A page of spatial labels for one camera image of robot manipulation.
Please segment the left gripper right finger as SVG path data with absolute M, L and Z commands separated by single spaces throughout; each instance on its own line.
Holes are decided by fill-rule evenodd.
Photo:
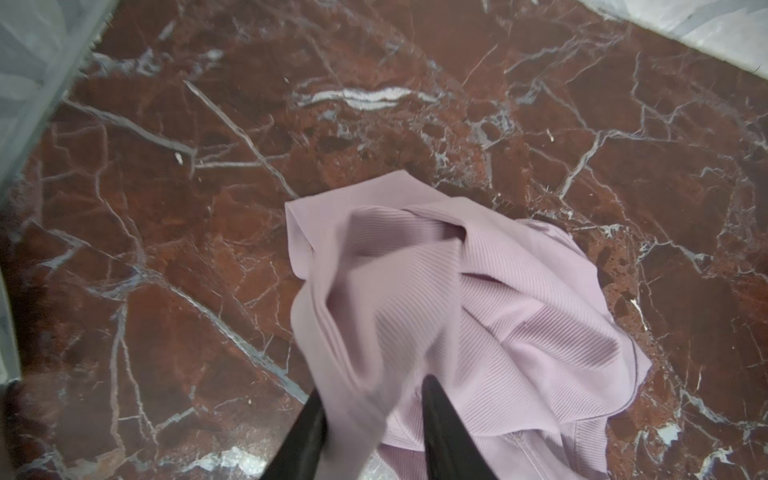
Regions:
M 496 480 L 438 379 L 421 386 L 425 461 L 430 480 Z

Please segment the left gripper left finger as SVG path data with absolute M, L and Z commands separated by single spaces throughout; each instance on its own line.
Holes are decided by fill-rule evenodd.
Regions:
M 313 390 L 261 480 L 314 480 L 327 435 L 325 410 Z

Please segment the light pink ribbed cloth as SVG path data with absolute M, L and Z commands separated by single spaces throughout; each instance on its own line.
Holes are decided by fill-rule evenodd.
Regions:
M 607 477 L 607 422 L 651 363 L 569 234 L 404 171 L 285 213 L 291 326 L 329 422 L 319 478 L 355 479 L 373 454 L 425 478 L 430 375 L 498 478 Z

